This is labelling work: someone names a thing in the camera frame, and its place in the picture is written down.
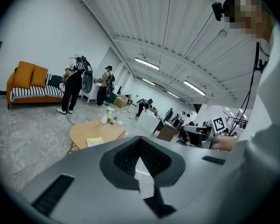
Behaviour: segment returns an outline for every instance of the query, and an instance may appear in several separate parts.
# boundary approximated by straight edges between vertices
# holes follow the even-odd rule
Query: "bottle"
[[[107,120],[108,120],[108,116],[107,114],[104,114],[104,116],[101,118],[101,123],[105,125],[107,123]]]

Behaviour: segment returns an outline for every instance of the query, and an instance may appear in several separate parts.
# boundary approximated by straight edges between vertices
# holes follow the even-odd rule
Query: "cap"
[[[112,70],[112,66],[108,65],[107,67],[105,67],[105,69],[108,69],[108,68],[109,68],[109,70]]]

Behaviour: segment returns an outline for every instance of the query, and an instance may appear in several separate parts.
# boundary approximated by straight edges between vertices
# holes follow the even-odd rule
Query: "backpack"
[[[115,76],[110,74],[108,79],[106,80],[106,84],[108,86],[113,86],[114,85],[114,82],[115,82]]]
[[[110,73],[108,79],[106,80],[106,84],[107,84],[107,94],[106,95],[107,95],[107,97],[110,97],[112,95],[112,92],[114,90],[114,87],[113,87],[114,82],[115,82],[115,76]]]

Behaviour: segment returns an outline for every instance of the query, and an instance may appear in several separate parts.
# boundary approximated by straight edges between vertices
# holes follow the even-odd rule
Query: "gray floor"
[[[6,96],[0,96],[0,178],[5,185],[20,191],[38,173],[66,156],[72,124],[65,115],[56,112],[59,106],[14,105],[7,110]],[[151,135],[151,131],[134,120],[137,108],[130,106],[128,111],[118,113],[128,136]],[[68,117],[78,124],[87,121],[86,118],[100,119],[104,113],[104,108],[79,98]]]

